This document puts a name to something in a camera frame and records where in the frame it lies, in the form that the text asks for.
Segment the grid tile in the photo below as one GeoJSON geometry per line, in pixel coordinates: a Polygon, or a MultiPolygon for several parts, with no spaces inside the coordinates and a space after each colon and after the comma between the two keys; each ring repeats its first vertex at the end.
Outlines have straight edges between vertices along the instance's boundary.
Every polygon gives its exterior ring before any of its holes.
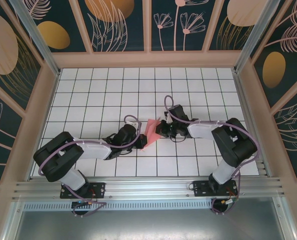
{"type": "MultiPolygon", "coordinates": [[[[41,144],[62,131],[98,140],[117,133],[124,116],[139,116],[141,133],[148,119],[165,119],[164,98],[173,96],[185,114],[205,121],[238,118],[245,126],[230,69],[87,68],[63,69],[41,144]]],[[[117,159],[80,159],[75,168],[87,177],[208,176],[222,160],[212,140],[160,138],[143,150],[117,159]]],[[[32,170],[37,175],[38,166],[32,170]]],[[[258,175],[255,162],[242,175],[258,175]]]]}

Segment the metal base plate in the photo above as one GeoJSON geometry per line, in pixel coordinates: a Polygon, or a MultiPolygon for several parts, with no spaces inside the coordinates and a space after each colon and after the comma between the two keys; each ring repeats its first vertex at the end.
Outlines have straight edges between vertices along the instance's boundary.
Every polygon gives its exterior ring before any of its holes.
{"type": "MultiPolygon", "coordinates": [[[[93,190],[89,190],[87,194],[84,196],[81,196],[85,199],[103,199],[104,198],[104,193],[105,193],[105,182],[90,182],[90,187],[93,190]]],[[[60,190],[60,199],[76,199],[75,196],[73,196],[70,191],[65,187],[61,186],[60,190]]]]}
{"type": "Polygon", "coordinates": [[[238,194],[237,183],[234,180],[229,180],[223,184],[217,193],[214,193],[209,187],[209,181],[194,181],[193,190],[195,197],[217,197],[217,196],[230,196],[229,188],[235,195],[238,194]]]}

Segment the gold circle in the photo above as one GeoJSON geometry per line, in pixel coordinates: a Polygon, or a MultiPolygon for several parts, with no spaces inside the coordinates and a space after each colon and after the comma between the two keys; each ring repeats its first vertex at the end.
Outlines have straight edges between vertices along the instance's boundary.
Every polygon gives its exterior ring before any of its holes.
{"type": "Polygon", "coordinates": [[[249,27],[257,23],[267,0],[230,0],[227,18],[238,27],[249,27]]]}
{"type": "Polygon", "coordinates": [[[0,74],[12,72],[17,65],[18,57],[17,36],[9,23],[0,16],[0,74]]]}
{"type": "Polygon", "coordinates": [[[37,26],[46,44],[54,49],[65,49],[70,45],[68,32],[58,23],[44,21],[37,26]]]}
{"type": "Polygon", "coordinates": [[[88,10],[96,18],[110,23],[117,22],[119,19],[113,11],[111,2],[115,6],[116,11],[119,9],[122,12],[125,19],[133,12],[134,0],[85,0],[88,10]]]}
{"type": "Polygon", "coordinates": [[[281,82],[286,68],[284,56],[277,52],[271,52],[265,59],[263,65],[264,84],[272,89],[281,82]]]}

